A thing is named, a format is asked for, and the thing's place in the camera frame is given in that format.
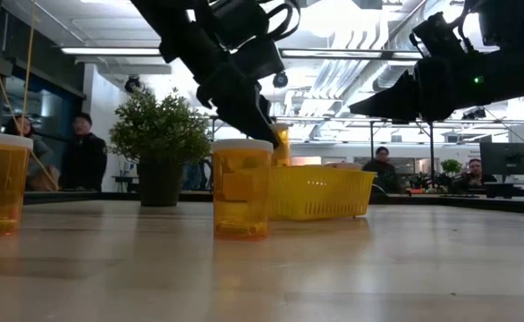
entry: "yellow basket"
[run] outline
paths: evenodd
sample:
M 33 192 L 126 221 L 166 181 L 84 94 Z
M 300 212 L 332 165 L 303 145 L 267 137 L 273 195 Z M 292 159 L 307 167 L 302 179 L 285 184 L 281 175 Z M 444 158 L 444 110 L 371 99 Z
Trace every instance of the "yellow basket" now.
M 270 220 L 363 216 L 376 174 L 323 166 L 272 168 Z

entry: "man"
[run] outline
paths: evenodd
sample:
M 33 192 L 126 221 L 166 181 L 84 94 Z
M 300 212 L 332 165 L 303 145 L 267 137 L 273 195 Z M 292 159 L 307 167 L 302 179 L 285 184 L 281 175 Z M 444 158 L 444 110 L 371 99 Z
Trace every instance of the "man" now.
M 496 182 L 496 179 L 490 174 L 483 174 L 480 159 L 471 159 L 469 161 L 469 172 L 461 175 L 461 179 L 455 183 L 455 187 L 460 190 L 481 188 L 485 182 Z
M 377 173 L 374 183 L 388 193 L 401 192 L 399 178 L 395 173 L 395 167 L 389 164 L 389 150 L 385 147 L 377 148 L 376 158 L 363 166 L 363 171 Z
M 91 116 L 75 117 L 75 138 L 63 154 L 60 185 L 64 189 L 101 191 L 107 167 L 107 146 L 91 133 Z

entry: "table surface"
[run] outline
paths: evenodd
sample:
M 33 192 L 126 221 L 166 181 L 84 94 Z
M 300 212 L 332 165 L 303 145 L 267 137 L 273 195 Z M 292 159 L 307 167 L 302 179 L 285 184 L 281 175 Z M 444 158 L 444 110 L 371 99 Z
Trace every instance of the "table surface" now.
M 25 207 L 0 322 L 524 321 L 524 216 L 372 206 L 213 241 L 212 204 Z

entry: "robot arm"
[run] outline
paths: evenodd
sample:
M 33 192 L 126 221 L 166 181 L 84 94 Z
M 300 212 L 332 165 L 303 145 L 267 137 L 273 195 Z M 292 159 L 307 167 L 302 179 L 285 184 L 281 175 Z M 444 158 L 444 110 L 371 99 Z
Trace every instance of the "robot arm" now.
M 484 44 L 499 50 L 483 54 L 472 47 L 462 32 L 469 13 L 479 13 Z M 455 28 L 465 48 L 452 32 Z M 413 34 L 413 45 L 420 38 L 429 55 L 392 88 L 351 105 L 352 113 L 433 122 L 455 109 L 524 96 L 524 1 L 465 0 L 456 21 L 447 23 L 443 13 L 437 13 Z
M 296 0 L 270 13 L 257 0 L 218 0 L 212 6 L 208 0 L 131 1 L 161 37 L 165 61 L 179 57 L 192 72 L 203 106 L 216 106 L 221 120 L 278 146 L 258 80 L 284 70 L 275 41 L 298 28 L 286 31 L 293 11 L 300 14 Z M 187 10 L 194 10 L 197 21 L 190 21 Z M 286 20 L 268 31 L 269 18 L 280 11 L 287 12 Z

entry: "black plant pot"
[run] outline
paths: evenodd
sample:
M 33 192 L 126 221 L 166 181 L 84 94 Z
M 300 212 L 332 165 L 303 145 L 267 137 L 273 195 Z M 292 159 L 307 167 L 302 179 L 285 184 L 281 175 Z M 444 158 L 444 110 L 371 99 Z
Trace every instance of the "black plant pot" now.
M 172 207 L 179 201 L 183 164 L 173 162 L 141 162 L 139 175 L 140 205 Z

